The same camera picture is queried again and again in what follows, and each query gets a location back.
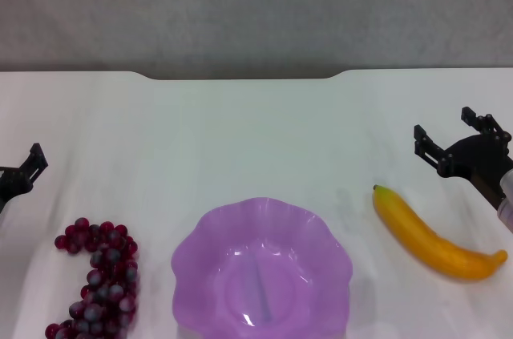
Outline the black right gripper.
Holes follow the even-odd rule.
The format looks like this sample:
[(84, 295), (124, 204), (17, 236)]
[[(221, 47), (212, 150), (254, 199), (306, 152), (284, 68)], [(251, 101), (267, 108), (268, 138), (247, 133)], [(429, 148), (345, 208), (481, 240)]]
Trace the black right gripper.
[(414, 126), (414, 153), (444, 178), (461, 177), (470, 180), (478, 176), (485, 180), (500, 180), (512, 169), (508, 156), (506, 132), (492, 114), (477, 115), (463, 107), (461, 120), (481, 135), (459, 140), (446, 150), (441, 149), (420, 126)]

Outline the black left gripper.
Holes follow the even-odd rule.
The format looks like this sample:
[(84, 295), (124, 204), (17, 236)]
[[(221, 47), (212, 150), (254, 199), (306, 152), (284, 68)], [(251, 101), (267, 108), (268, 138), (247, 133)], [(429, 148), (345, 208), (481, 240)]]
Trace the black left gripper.
[(34, 182), (48, 167), (48, 162), (40, 143), (34, 143), (29, 156), (20, 168), (2, 167), (0, 179), (0, 212), (14, 198), (27, 194)]

